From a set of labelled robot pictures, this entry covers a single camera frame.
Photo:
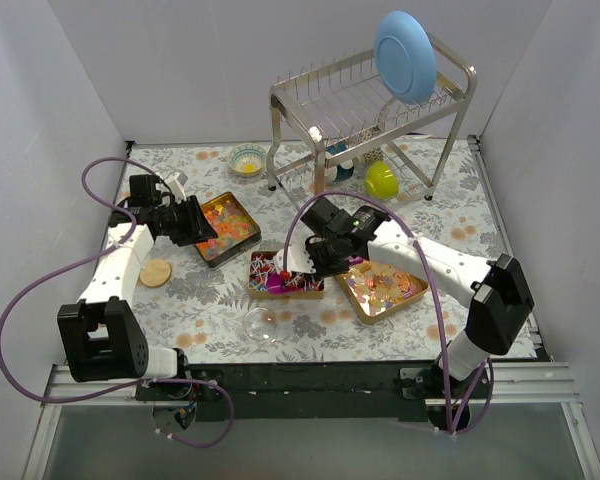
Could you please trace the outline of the tin of gummy candies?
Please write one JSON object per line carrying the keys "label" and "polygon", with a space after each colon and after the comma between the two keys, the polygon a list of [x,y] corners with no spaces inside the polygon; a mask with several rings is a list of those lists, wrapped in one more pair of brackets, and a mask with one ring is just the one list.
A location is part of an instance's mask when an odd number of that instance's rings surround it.
{"label": "tin of gummy candies", "polygon": [[216,238],[195,245],[207,267],[220,267],[261,241],[259,225],[231,192],[219,195],[201,208],[217,233]]}

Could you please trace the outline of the tin of lollipops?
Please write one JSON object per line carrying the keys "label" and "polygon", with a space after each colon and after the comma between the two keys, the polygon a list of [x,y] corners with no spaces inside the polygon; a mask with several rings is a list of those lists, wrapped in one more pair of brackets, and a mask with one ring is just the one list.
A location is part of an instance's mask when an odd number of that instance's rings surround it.
{"label": "tin of lollipops", "polygon": [[273,258],[274,251],[255,251],[251,254],[247,289],[253,299],[301,299],[320,300],[324,297],[324,282],[314,281],[304,273],[292,273],[287,282],[287,293],[272,295],[267,291],[266,280],[269,274],[276,271]]}

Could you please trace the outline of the magenta plastic scoop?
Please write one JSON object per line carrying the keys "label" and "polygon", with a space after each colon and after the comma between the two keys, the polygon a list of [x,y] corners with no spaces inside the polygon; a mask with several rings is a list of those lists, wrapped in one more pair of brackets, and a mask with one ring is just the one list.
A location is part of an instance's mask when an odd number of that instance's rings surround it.
{"label": "magenta plastic scoop", "polygon": [[271,273],[266,280],[267,291],[272,295],[283,295],[287,293],[286,284],[291,279],[288,271],[280,273]]}

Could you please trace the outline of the clear plastic jar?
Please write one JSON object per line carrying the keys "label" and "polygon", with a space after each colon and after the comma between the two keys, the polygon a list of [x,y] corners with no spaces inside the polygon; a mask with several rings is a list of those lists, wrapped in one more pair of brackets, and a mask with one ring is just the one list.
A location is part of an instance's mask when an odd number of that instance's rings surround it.
{"label": "clear plastic jar", "polygon": [[272,343],[277,339],[277,317],[264,307],[249,310],[243,320],[244,332],[248,339],[258,343]]}

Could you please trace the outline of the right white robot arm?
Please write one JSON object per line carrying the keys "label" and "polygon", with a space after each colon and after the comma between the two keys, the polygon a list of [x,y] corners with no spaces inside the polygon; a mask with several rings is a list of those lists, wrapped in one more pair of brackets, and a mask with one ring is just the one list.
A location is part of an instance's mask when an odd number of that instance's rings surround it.
{"label": "right white robot arm", "polygon": [[277,266],[323,279],[348,272],[354,258],[394,267],[427,281],[467,308],[464,330],[441,348],[432,373],[434,389],[455,397],[469,376],[489,357],[509,352],[535,302],[520,262],[502,254],[496,260],[461,253],[416,236],[395,213],[368,201],[349,214],[319,194],[305,203],[294,221],[312,237],[285,243]]}

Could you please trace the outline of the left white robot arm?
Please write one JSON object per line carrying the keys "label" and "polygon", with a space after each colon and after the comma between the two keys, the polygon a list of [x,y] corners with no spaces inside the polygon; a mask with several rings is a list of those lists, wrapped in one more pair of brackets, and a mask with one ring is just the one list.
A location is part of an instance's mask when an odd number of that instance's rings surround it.
{"label": "left white robot arm", "polygon": [[217,236],[197,198],[185,193],[185,183],[183,174],[129,177],[129,197],[108,219],[106,246],[113,252],[98,260],[78,301],[61,306],[57,315],[75,381],[156,378],[170,399],[191,392],[182,350],[151,346],[132,311],[137,281],[158,237],[185,247]]}

